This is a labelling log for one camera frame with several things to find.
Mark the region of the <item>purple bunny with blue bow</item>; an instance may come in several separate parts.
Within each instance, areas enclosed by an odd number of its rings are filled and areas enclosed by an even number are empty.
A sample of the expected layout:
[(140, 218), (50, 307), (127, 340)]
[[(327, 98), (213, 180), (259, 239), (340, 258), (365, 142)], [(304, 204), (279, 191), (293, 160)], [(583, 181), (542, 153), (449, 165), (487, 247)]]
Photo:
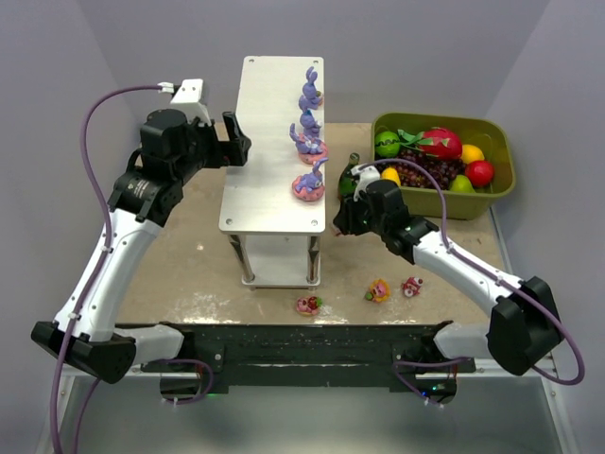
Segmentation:
[(317, 120), (310, 110), (305, 110), (300, 116), (300, 124), (303, 134), (308, 137), (319, 137), (322, 124)]

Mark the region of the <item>pink yellow bear toy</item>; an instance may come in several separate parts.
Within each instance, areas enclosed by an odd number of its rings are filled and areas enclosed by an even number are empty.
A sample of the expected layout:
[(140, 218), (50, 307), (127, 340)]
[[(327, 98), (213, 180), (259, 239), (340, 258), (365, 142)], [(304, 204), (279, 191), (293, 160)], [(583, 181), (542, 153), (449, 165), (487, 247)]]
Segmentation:
[(389, 284), (383, 279), (376, 279), (368, 287), (364, 299), (374, 303), (382, 303), (385, 302), (389, 296)]

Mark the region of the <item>purple bunny with strawberry cake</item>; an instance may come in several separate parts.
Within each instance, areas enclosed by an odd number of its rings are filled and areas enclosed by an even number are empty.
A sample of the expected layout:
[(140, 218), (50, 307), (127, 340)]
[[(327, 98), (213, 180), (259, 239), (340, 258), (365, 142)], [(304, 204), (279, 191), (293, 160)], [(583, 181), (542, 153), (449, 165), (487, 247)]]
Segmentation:
[(316, 87), (318, 72), (313, 66), (310, 66), (306, 73), (306, 83), (302, 86), (302, 95), (299, 98), (299, 108), (306, 110), (316, 110), (323, 104), (323, 93)]

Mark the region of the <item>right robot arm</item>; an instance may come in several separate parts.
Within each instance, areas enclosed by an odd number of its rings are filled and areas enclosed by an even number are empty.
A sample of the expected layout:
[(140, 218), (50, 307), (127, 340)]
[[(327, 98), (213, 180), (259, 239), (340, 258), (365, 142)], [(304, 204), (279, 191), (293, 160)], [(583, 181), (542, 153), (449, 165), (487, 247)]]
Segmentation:
[(408, 212), (394, 182), (377, 180), (342, 197), (334, 224), (346, 236), (378, 235), (391, 253), (436, 274), (489, 316), (487, 325), (446, 323), (439, 329), (432, 342), (443, 358), (492, 358), (523, 375), (562, 342), (545, 281), (500, 271), (458, 248), (435, 223)]

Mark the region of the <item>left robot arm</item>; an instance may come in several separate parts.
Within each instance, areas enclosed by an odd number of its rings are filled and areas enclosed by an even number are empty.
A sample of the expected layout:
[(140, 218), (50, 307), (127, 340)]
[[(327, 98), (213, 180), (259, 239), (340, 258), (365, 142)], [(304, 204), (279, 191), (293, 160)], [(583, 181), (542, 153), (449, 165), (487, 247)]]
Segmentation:
[(166, 323), (125, 330), (115, 321), (134, 272), (181, 202), (184, 186), (204, 168), (247, 162), (250, 138), (235, 113), (222, 116), (225, 141), (213, 122), (188, 120), (179, 110), (148, 115), (140, 146), (109, 196), (111, 225), (103, 228), (68, 302), (53, 321), (37, 322), (31, 331), (44, 351), (109, 384), (135, 364), (178, 356), (185, 339), (181, 330)]

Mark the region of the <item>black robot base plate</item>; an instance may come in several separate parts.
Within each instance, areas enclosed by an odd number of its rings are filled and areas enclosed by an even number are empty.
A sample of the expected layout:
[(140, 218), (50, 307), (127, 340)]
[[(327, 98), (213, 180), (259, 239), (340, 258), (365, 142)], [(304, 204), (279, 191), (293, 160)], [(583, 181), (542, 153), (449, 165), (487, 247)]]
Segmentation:
[[(405, 378), (424, 393), (452, 396), (454, 373), (433, 342), (436, 324), (184, 324), (179, 363), (150, 362), (146, 373), (196, 373), (214, 393), (235, 386), (371, 387), (403, 392)], [(444, 374), (440, 383), (431, 373)]]

